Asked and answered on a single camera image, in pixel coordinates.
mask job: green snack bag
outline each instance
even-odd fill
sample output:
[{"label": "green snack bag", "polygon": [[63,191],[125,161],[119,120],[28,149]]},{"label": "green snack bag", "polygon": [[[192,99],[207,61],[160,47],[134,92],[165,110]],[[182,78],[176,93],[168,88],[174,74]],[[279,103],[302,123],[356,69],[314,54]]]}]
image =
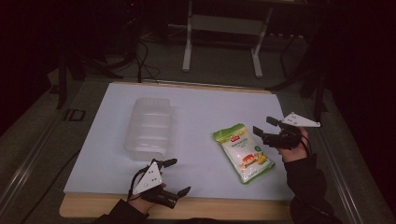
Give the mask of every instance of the green snack bag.
[{"label": "green snack bag", "polygon": [[247,184],[251,179],[270,170],[275,165],[263,153],[242,123],[219,130],[214,133],[214,137],[221,144],[243,184]]}]

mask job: sleeve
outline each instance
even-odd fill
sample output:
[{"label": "sleeve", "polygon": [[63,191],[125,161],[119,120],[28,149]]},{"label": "sleeve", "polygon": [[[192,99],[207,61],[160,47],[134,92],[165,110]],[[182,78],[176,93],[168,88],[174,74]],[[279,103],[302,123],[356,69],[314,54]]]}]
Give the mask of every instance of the sleeve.
[{"label": "sleeve", "polygon": [[143,215],[127,202],[119,200],[108,215],[102,215],[92,224],[140,224],[144,223],[149,215]]},{"label": "sleeve", "polygon": [[316,154],[309,158],[285,162],[288,185],[295,194],[290,203],[293,222],[342,223],[333,216],[332,206],[325,200],[326,178],[316,163]]}]

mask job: red logo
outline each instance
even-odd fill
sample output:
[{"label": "red logo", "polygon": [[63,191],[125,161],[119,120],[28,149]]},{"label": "red logo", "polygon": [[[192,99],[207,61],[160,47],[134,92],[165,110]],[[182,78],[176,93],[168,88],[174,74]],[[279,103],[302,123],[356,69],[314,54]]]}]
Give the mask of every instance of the red logo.
[{"label": "red logo", "polygon": [[231,138],[231,142],[238,141],[238,140],[239,140],[239,136],[238,135]]}]

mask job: clear plastic container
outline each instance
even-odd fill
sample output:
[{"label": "clear plastic container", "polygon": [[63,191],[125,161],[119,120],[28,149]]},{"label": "clear plastic container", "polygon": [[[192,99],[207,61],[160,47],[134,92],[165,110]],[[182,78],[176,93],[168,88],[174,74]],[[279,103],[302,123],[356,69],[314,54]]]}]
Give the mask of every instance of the clear plastic container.
[{"label": "clear plastic container", "polygon": [[172,119],[168,99],[136,100],[124,143],[134,161],[165,160],[171,146]]}]

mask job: human hand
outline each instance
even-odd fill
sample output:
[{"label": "human hand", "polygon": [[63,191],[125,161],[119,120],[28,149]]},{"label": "human hand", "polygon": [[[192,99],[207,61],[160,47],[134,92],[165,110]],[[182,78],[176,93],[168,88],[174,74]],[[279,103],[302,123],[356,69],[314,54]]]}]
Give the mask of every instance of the human hand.
[{"label": "human hand", "polygon": [[[302,141],[306,146],[308,146],[308,131],[305,128],[298,127],[301,132]],[[283,158],[283,162],[289,161],[297,161],[300,159],[306,158],[308,155],[306,154],[306,150],[303,144],[299,144],[297,147],[293,149],[285,149],[285,148],[277,148],[277,151]]]},{"label": "human hand", "polygon": [[155,203],[142,199],[140,197],[140,194],[132,195],[131,198],[128,199],[128,204],[130,204],[132,207],[134,207],[144,215],[147,214],[149,212],[149,209],[151,209],[155,205]]}]

